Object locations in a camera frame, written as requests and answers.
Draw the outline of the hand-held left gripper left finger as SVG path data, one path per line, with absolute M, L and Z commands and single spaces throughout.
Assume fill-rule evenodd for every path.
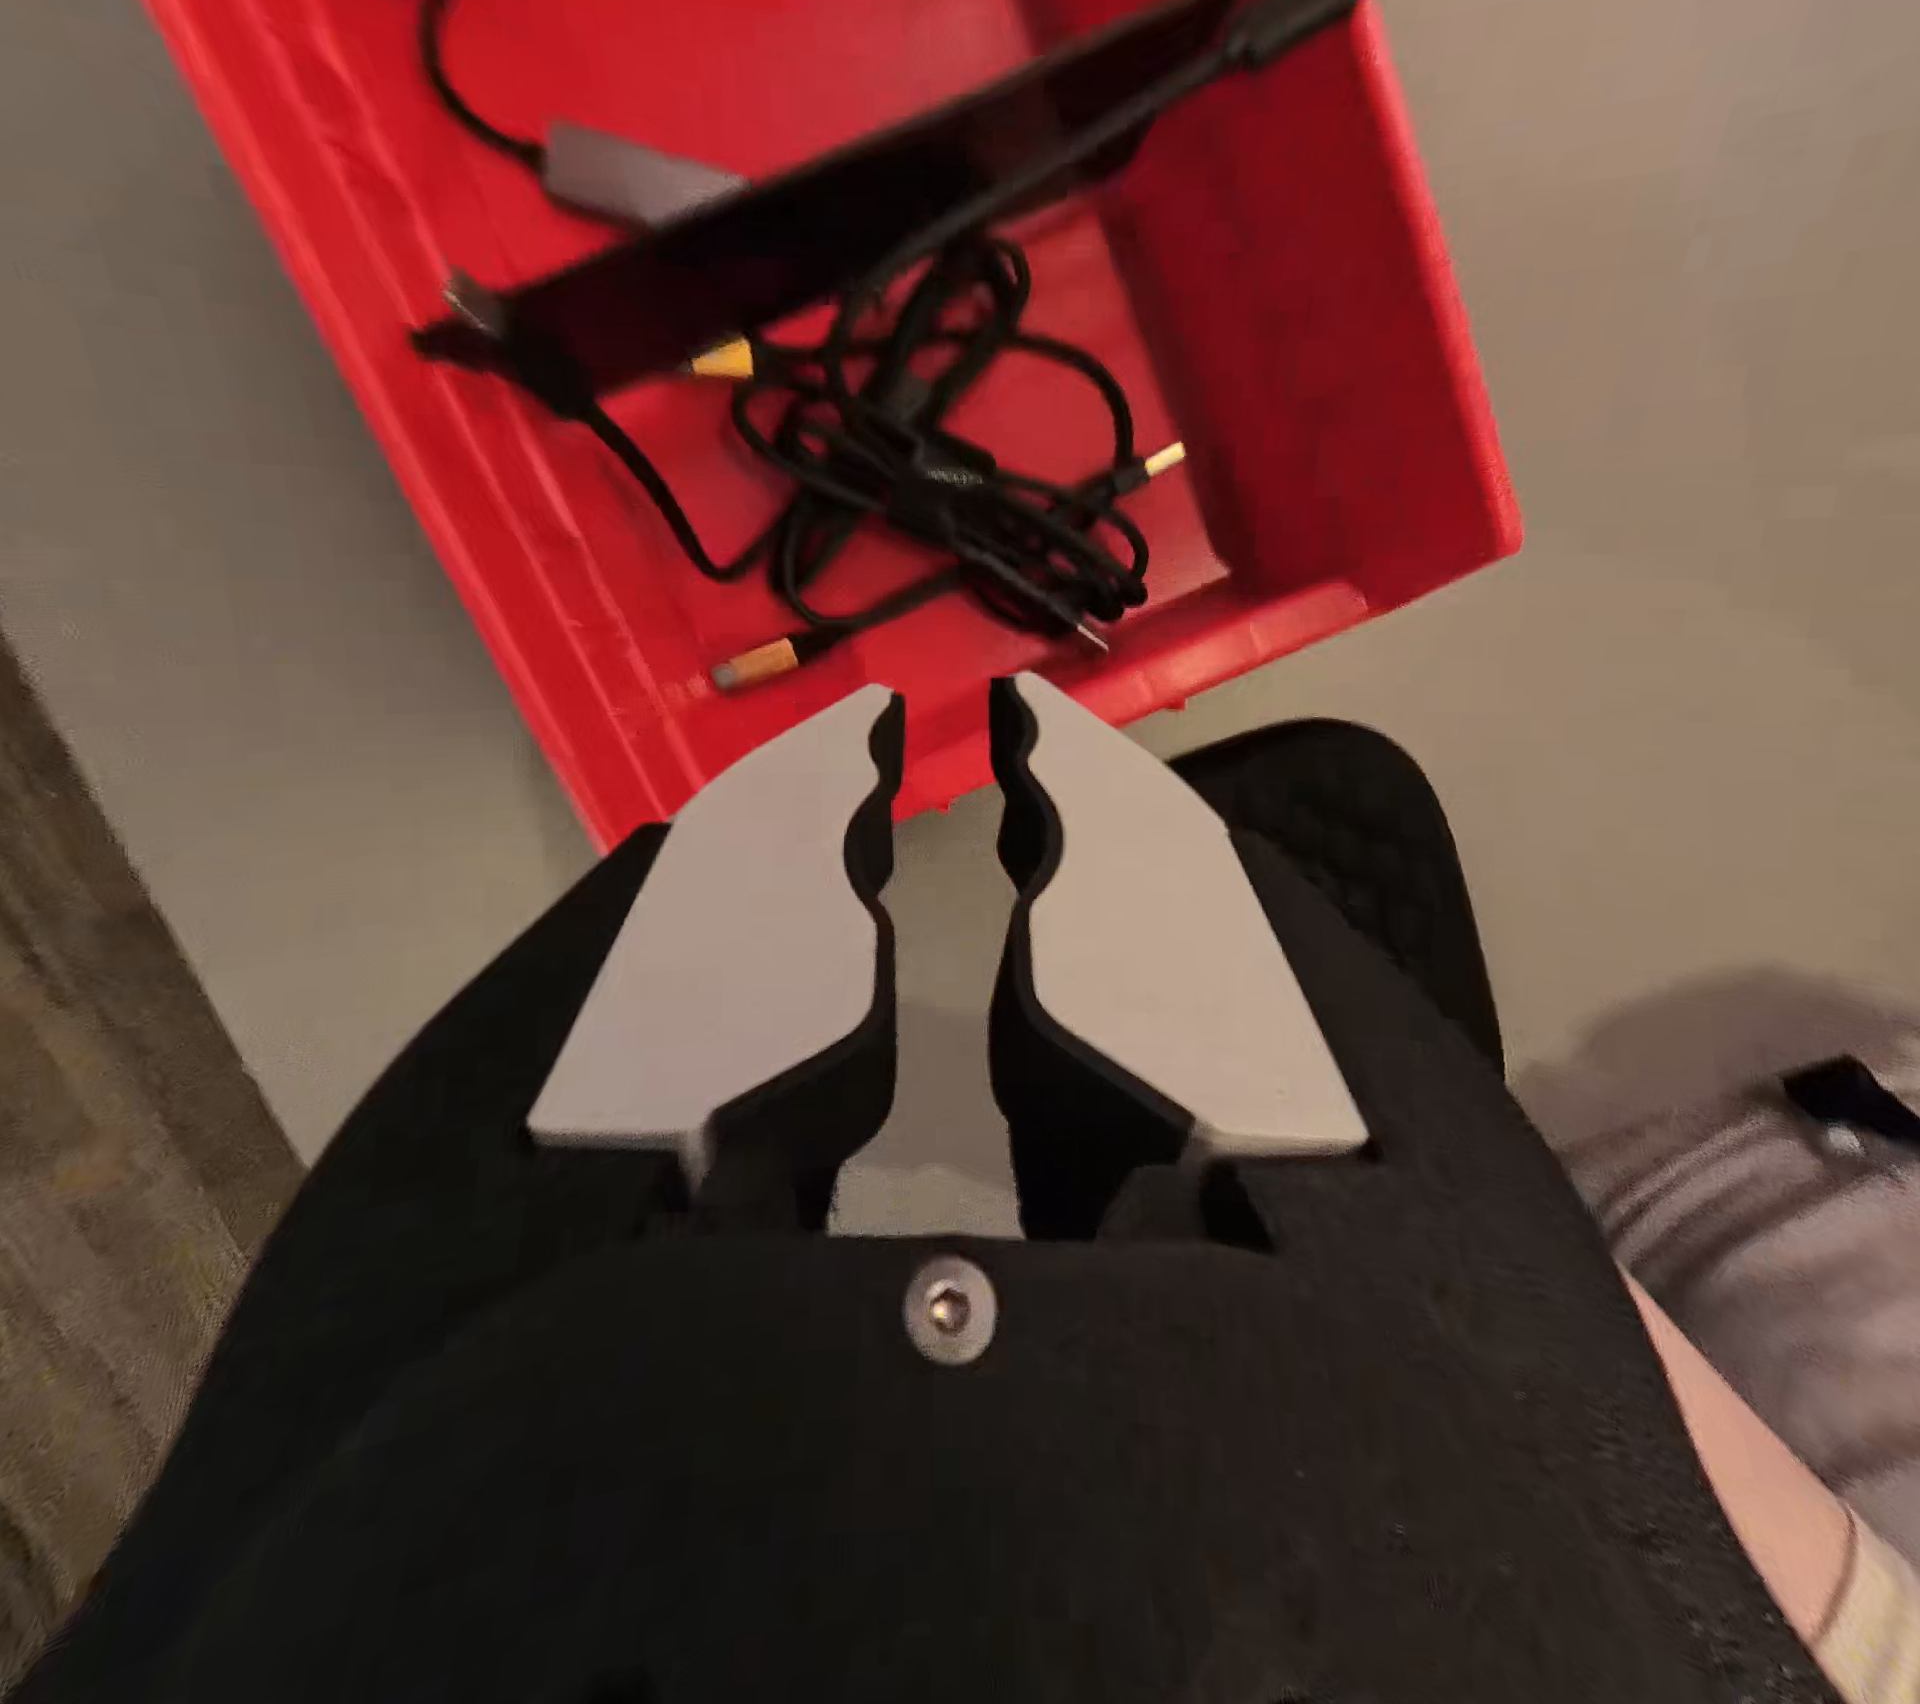
M 538 1143 L 659 1154 L 703 1211 L 828 1224 L 899 1089 L 903 765 L 905 698 L 871 684 L 679 811 L 532 1102 Z

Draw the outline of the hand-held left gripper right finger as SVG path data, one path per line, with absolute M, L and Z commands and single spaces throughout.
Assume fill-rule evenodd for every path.
M 1220 814 L 1035 672 L 989 691 L 1012 908 L 989 1011 L 1020 1234 L 1162 1171 L 1365 1164 L 1373 1129 Z

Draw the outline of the red plastic bin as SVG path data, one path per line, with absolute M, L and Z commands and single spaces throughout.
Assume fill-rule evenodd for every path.
M 1130 724 L 1523 542 L 1381 21 L 1153 122 L 1111 179 L 595 395 L 412 333 L 652 228 L 553 201 L 426 83 L 421 0 L 145 0 L 599 844 L 864 684 L 914 814 L 993 680 Z M 454 0 L 445 66 L 747 186 L 1165 0 Z M 1231 19 L 1247 0 L 1238 0 Z

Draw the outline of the person's grey clothing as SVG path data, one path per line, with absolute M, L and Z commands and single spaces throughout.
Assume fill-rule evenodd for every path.
M 1622 1001 L 1510 1087 L 1761 1420 L 1919 1556 L 1917 994 L 1782 965 Z

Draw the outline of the person's leg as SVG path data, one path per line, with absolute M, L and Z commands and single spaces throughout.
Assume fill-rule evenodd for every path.
M 1693 1449 L 1775 1608 L 1842 1700 L 1876 1700 L 1860 1659 L 1860 1596 L 1881 1596 L 1879 1541 L 1724 1379 L 1635 1278 L 1626 1293 L 1660 1360 Z

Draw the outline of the black bin divider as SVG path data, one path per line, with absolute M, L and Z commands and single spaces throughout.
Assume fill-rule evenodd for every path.
M 840 296 L 929 228 L 1038 213 L 1121 174 L 1166 83 L 1212 55 L 1241 0 L 1162 0 L 994 83 L 723 196 L 542 278 L 482 291 L 486 324 L 445 316 L 419 357 L 521 376 L 556 347 L 592 395 L 619 394 Z

